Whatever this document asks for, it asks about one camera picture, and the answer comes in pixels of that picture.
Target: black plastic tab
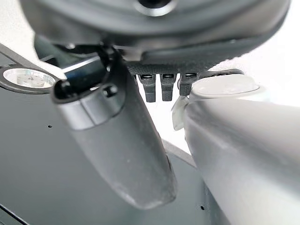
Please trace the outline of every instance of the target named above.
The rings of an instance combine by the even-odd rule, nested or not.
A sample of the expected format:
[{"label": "black plastic tab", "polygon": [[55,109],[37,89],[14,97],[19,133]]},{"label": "black plastic tab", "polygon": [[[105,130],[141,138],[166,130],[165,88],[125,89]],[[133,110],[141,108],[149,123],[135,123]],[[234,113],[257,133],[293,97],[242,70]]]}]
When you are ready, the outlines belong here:
[{"label": "black plastic tab", "polygon": [[170,102],[173,98],[173,87],[176,82],[177,74],[161,74],[161,91],[164,102]]},{"label": "black plastic tab", "polygon": [[156,101],[156,75],[139,75],[140,82],[142,83],[147,102]]},{"label": "black plastic tab", "polygon": [[198,73],[182,74],[180,78],[179,93],[181,96],[188,96],[191,92],[192,85],[199,77]]}]

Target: small screw hole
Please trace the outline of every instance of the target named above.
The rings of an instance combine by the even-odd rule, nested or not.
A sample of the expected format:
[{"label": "small screw hole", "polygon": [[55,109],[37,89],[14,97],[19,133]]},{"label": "small screw hole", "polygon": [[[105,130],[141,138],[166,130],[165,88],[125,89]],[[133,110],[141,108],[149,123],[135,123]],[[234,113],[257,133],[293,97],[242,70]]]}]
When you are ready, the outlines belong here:
[{"label": "small screw hole", "polygon": [[116,86],[108,86],[103,89],[103,94],[105,97],[110,98],[118,93],[118,88]]}]

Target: gray plastic arm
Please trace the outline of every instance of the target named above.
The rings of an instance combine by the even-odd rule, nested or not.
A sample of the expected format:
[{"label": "gray plastic arm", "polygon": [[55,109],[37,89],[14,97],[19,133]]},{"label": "gray plastic arm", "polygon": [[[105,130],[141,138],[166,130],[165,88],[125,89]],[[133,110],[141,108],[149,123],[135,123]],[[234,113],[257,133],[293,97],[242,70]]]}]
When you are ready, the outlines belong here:
[{"label": "gray plastic arm", "polygon": [[298,225],[300,108],[236,99],[186,107],[193,158],[233,225]]}]

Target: dark gray surface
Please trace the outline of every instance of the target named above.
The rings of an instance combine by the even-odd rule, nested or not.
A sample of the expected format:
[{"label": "dark gray surface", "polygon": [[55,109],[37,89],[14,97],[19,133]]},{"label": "dark gray surface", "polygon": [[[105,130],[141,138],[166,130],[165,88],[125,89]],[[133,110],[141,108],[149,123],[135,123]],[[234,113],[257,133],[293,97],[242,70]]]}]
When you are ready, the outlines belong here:
[{"label": "dark gray surface", "polygon": [[0,67],[7,66],[7,65],[13,65],[15,64],[14,61],[6,57],[5,55],[0,53]]},{"label": "dark gray surface", "polygon": [[0,225],[22,225],[6,212],[0,210]]},{"label": "dark gray surface", "polygon": [[132,208],[104,182],[75,144],[48,95],[0,89],[0,203],[31,225],[207,225],[198,171],[171,156],[175,202]]},{"label": "dark gray surface", "polygon": [[24,67],[29,67],[32,69],[41,69],[39,68],[37,65],[29,62],[28,60],[24,59],[22,56],[18,55],[17,53],[11,51],[9,48],[7,48],[6,46],[0,44],[0,52],[9,56],[11,59],[13,59],[15,62],[17,62],[18,64],[21,64]]}]

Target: circular hole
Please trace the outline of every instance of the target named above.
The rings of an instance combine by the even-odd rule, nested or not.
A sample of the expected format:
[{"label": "circular hole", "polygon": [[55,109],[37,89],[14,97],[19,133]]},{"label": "circular hole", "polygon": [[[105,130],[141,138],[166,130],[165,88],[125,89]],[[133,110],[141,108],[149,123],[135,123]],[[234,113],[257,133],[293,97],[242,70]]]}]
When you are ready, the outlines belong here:
[{"label": "circular hole", "polygon": [[29,88],[50,88],[55,79],[50,75],[27,68],[13,68],[3,73],[6,80],[16,85]]},{"label": "circular hole", "polygon": [[110,98],[118,93],[118,88],[116,86],[107,86],[103,89],[103,94],[105,97]]},{"label": "circular hole", "polygon": [[176,0],[137,0],[135,9],[147,16],[163,16],[177,5]]},{"label": "circular hole", "polygon": [[138,0],[145,8],[162,8],[169,4],[171,0]]}]

